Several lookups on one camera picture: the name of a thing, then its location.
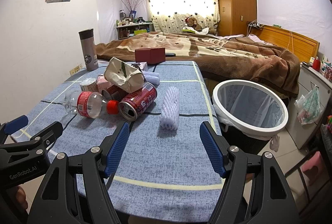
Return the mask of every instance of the brown blanket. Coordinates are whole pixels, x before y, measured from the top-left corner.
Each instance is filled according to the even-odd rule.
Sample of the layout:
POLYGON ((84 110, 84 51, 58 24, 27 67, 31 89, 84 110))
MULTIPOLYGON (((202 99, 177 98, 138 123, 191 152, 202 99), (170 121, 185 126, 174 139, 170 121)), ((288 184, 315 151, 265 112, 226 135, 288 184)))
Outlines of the brown blanket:
POLYGON ((248 37, 217 39, 205 35, 142 33, 125 40, 96 45, 97 57, 135 61, 135 49, 165 47, 176 57, 167 61, 195 61, 204 78, 260 82, 290 97, 298 94, 299 59, 285 48, 253 42, 248 37))

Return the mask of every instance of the pink stool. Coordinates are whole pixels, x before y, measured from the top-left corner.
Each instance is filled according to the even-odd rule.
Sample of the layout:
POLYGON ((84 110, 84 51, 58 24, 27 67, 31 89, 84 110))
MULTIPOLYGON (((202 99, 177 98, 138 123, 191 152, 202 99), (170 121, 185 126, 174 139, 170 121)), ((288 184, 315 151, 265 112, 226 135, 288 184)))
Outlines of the pink stool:
POLYGON ((325 164, 319 151, 302 166, 302 172, 309 178, 309 185, 317 180, 324 169, 326 169, 325 164))

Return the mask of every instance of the barcode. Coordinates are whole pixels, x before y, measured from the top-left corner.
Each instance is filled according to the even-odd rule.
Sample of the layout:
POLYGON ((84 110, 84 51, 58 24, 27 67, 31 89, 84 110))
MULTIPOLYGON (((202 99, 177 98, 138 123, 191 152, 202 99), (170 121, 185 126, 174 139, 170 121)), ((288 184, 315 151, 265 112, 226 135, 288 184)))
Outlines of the barcode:
POLYGON ((113 93, 112 94, 112 99, 120 102, 121 101, 120 93, 119 92, 113 93))
POLYGON ((143 84, 143 88, 145 88, 145 89, 151 91, 151 90, 153 89, 153 86, 152 86, 151 84, 144 83, 144 84, 143 84))

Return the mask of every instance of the maroon box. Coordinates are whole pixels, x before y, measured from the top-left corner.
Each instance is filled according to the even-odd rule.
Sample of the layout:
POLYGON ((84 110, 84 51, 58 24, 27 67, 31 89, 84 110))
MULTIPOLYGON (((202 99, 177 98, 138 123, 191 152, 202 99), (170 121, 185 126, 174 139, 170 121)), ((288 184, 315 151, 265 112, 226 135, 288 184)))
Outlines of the maroon box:
POLYGON ((135 50, 135 61, 137 63, 147 62, 155 65, 166 61, 165 48, 143 48, 135 50))

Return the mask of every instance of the trash can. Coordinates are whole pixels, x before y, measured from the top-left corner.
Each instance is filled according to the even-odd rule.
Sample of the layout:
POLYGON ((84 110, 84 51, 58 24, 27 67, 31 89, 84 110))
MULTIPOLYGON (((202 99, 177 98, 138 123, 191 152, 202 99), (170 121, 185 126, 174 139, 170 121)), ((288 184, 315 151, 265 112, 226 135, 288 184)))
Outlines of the trash can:
POLYGON ((288 112, 274 92, 251 81, 228 80, 215 87, 212 101, 218 121, 225 124, 221 127, 222 135, 229 144, 246 153, 257 154, 271 139, 270 149, 278 151, 278 133, 286 126, 288 112), (229 126, 240 130, 246 137, 239 131, 227 133, 229 126), (255 146, 252 139, 260 146, 255 146))

